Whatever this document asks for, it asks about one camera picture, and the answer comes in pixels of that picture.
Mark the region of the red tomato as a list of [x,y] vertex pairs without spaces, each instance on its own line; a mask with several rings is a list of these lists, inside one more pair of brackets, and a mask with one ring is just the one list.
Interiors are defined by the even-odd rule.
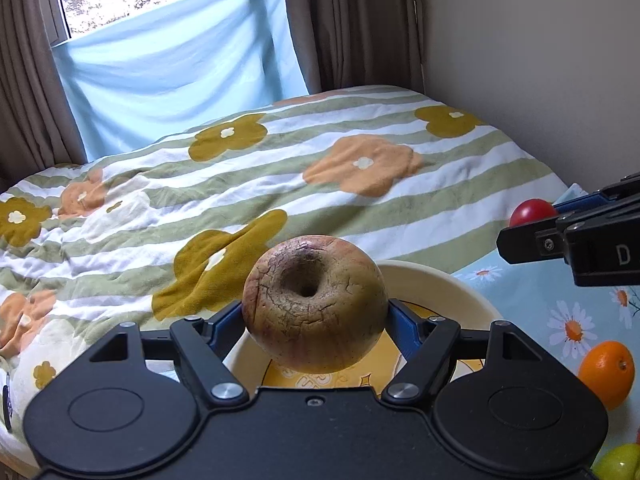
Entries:
[[512,212],[509,219],[509,226],[521,226],[522,224],[536,222],[557,215],[552,203],[541,198],[531,198],[520,203]]

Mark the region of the wrinkled yellow-brown apple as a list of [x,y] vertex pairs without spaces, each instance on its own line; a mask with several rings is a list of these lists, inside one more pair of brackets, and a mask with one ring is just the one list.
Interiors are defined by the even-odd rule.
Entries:
[[244,284],[245,327],[279,364],[302,373],[350,367],[378,343],[388,297],[378,265],[329,235],[291,238],[267,250]]

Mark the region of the light blue daisy cloth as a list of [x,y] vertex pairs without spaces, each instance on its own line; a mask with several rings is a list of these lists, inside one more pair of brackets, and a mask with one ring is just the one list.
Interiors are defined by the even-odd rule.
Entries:
[[578,287],[563,260],[510,264],[495,250],[454,277],[476,289],[577,373],[585,356],[614,341],[639,364],[639,287]]

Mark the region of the medium orange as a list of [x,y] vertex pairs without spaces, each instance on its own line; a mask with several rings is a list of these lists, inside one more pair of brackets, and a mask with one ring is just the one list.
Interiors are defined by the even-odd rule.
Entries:
[[629,349],[619,341],[603,341],[580,363],[578,378],[600,399],[608,411],[619,408],[629,396],[636,367]]

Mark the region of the cream oval bear dish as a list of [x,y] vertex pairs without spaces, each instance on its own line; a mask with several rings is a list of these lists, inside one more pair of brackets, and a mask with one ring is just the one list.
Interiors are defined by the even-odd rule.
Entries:
[[[458,278],[422,264],[381,260],[387,296],[401,302],[413,316],[451,318],[467,330],[488,330],[501,318],[499,311],[479,292]],[[422,346],[423,330],[407,315],[390,310],[390,333],[356,364],[334,373],[302,373],[274,362],[249,333],[242,333],[224,365],[249,393],[259,387],[332,389],[371,387],[377,393],[405,366]]]

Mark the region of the small green apple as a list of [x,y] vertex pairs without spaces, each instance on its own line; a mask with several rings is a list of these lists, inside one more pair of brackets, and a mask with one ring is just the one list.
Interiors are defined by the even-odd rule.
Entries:
[[601,480],[639,480],[640,445],[628,443],[603,455],[592,467]]

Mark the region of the striped floral bed quilt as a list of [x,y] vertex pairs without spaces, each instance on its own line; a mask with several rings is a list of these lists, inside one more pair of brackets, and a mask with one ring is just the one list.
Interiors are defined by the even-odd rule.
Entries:
[[240,298],[269,247],[332,235],[457,271],[564,182],[497,127],[392,86],[235,113],[33,174],[1,196],[1,463],[37,465],[30,400],[113,326],[164,328]]

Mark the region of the brown right curtain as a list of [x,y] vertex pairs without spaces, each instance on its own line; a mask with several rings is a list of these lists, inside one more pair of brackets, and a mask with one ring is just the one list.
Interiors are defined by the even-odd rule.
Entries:
[[285,0],[307,90],[424,90],[416,0]]

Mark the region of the brown curtain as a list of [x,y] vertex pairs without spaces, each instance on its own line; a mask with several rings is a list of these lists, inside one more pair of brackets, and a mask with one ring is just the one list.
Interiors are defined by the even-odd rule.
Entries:
[[424,90],[416,0],[285,0],[307,90]]
[[2,191],[43,169],[86,161],[40,0],[1,0]]

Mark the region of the brown left curtain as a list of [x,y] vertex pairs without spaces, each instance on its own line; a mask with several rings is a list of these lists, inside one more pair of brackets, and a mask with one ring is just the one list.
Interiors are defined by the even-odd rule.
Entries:
[[2,191],[43,169],[86,161],[40,0],[1,0]]

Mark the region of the light blue window sheet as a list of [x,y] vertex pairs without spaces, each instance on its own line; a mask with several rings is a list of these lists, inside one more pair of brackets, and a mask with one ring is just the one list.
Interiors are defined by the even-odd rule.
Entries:
[[53,56],[89,160],[308,92],[285,0],[177,0]]

